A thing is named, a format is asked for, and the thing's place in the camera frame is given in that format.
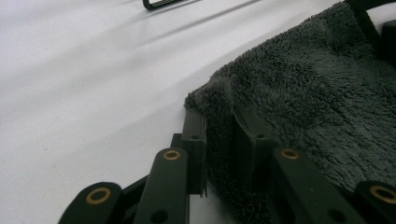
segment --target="mounting hole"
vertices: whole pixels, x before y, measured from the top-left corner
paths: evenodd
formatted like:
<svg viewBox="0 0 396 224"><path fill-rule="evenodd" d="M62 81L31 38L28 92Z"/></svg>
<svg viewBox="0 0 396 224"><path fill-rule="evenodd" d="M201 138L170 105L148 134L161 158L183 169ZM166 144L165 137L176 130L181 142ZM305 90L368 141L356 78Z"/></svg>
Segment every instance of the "mounting hole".
<svg viewBox="0 0 396 224"><path fill-rule="evenodd" d="M343 223L347 221L346 215L336 209L329 210L327 215L335 222Z"/></svg>
<svg viewBox="0 0 396 224"><path fill-rule="evenodd" d="M168 161L174 161L180 158L180 152L174 151L174 150L169 150L163 153L163 157L168 160Z"/></svg>
<svg viewBox="0 0 396 224"><path fill-rule="evenodd" d="M111 190L108 188L94 189L87 195L85 201L88 204L97 205L107 201L110 195L111 195Z"/></svg>
<svg viewBox="0 0 396 224"><path fill-rule="evenodd" d="M264 134L262 134L262 133L258 133L258 134L256 134L256 137L257 137L257 138L264 138L265 136L264 136Z"/></svg>
<svg viewBox="0 0 396 224"><path fill-rule="evenodd" d="M382 187L382 186L372 186L370 187L370 192L379 200L385 203L395 203L396 204L396 192Z"/></svg>
<svg viewBox="0 0 396 224"><path fill-rule="evenodd" d="M163 210L159 210L151 215L152 223L164 223L168 219L168 213Z"/></svg>
<svg viewBox="0 0 396 224"><path fill-rule="evenodd" d="M295 160L297 158L299 158L299 154L291 149L283 149L280 154L282 154L283 157L291 159L291 160Z"/></svg>

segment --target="white surface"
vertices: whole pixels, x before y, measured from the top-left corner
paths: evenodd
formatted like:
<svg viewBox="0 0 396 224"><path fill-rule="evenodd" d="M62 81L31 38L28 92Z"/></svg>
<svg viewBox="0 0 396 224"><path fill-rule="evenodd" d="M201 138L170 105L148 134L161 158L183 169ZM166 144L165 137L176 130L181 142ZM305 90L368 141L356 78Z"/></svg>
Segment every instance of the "white surface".
<svg viewBox="0 0 396 224"><path fill-rule="evenodd" d="M56 223L90 184L148 174L188 92L334 2L1 1L0 223ZM191 223L232 222L211 189Z"/></svg>
<svg viewBox="0 0 396 224"><path fill-rule="evenodd" d="M381 7L375 7L367 11L375 25L375 29L381 33L382 24L387 21L396 20L396 3L386 4Z"/></svg>

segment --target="gray fleece fabric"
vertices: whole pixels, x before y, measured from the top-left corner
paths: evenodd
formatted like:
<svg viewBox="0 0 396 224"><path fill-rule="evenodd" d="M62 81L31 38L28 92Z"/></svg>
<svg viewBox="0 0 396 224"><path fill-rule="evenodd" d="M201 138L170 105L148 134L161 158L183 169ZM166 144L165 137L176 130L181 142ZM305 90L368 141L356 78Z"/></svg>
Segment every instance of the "gray fleece fabric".
<svg viewBox="0 0 396 224"><path fill-rule="evenodd" d="M271 223L264 198L231 172L233 106L256 110L284 147L303 151L335 185L396 185L396 70L354 1L338 3L248 50L190 93L207 119L207 173L239 223Z"/></svg>

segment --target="brass insert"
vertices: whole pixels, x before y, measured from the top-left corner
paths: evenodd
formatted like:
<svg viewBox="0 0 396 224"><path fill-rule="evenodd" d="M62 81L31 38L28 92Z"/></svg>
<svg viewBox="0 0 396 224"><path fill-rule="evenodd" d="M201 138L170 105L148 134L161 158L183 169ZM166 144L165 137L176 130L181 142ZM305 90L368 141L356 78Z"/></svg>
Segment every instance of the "brass insert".
<svg viewBox="0 0 396 224"><path fill-rule="evenodd" d="M95 194L101 194L100 197L95 197ZM93 191L90 192L90 194L88 194L87 198L85 198L85 201L88 204L91 205L97 205L97 204L101 204L104 203L105 201L107 201L107 199L110 197L111 195L111 190L108 188L99 188L99 189L94 189Z"/></svg>
<svg viewBox="0 0 396 224"><path fill-rule="evenodd" d="M370 192L383 202L396 204L396 192L391 189L375 185L370 187Z"/></svg>
<svg viewBox="0 0 396 224"><path fill-rule="evenodd" d="M180 158L180 152L175 150L169 150L163 153L163 157L168 161L174 161Z"/></svg>
<svg viewBox="0 0 396 224"><path fill-rule="evenodd" d="M291 149L283 149L283 150L280 152L280 154L281 154L283 157L288 158L288 159L291 159L291 160L295 160L295 159L297 159L297 158L300 157L300 155L299 155L296 151L291 150Z"/></svg>

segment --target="black plastic tab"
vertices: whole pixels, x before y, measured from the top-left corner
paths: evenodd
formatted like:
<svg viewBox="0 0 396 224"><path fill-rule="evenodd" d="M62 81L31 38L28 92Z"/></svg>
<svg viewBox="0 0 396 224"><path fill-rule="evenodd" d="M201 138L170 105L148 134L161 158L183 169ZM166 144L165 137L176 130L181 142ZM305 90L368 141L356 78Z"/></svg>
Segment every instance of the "black plastic tab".
<svg viewBox="0 0 396 224"><path fill-rule="evenodd" d="M293 223L366 223L303 152L275 149L271 170L295 215Z"/></svg>
<svg viewBox="0 0 396 224"><path fill-rule="evenodd" d="M236 106L234 112L232 157L235 173L245 190L261 191L265 184L262 177L269 173L262 165L277 147L277 142L250 108Z"/></svg>
<svg viewBox="0 0 396 224"><path fill-rule="evenodd" d="M181 145L189 154L189 194L202 196L206 192L206 120L196 109L186 112Z"/></svg>
<svg viewBox="0 0 396 224"><path fill-rule="evenodd" d="M122 198L120 200L120 209L124 211L122 224L131 224L137 212L137 206L142 198L143 190L149 176L139 179L132 185L122 190Z"/></svg>
<svg viewBox="0 0 396 224"><path fill-rule="evenodd" d="M114 183L97 183L82 190L70 203L59 224L120 223L121 187Z"/></svg>
<svg viewBox="0 0 396 224"><path fill-rule="evenodd" d="M155 157L143 191L135 224L188 223L187 153L167 148Z"/></svg>
<svg viewBox="0 0 396 224"><path fill-rule="evenodd" d="M369 10L374 7L380 7L388 3L393 3L395 0L360 0L359 2L361 2L364 9Z"/></svg>
<svg viewBox="0 0 396 224"><path fill-rule="evenodd" d="M380 44L382 57L396 67L396 20L384 23Z"/></svg>
<svg viewBox="0 0 396 224"><path fill-rule="evenodd" d="M181 148L181 133L174 133L172 137L171 147Z"/></svg>
<svg viewBox="0 0 396 224"><path fill-rule="evenodd" d="M159 9L162 7L167 7L167 6L170 6L170 5L179 3L179 2L184 2L184 1L186 1L186 0L162 0L162 1L155 2L155 3L151 4L149 2L149 0L143 0L143 6L147 10L151 11L151 10Z"/></svg>

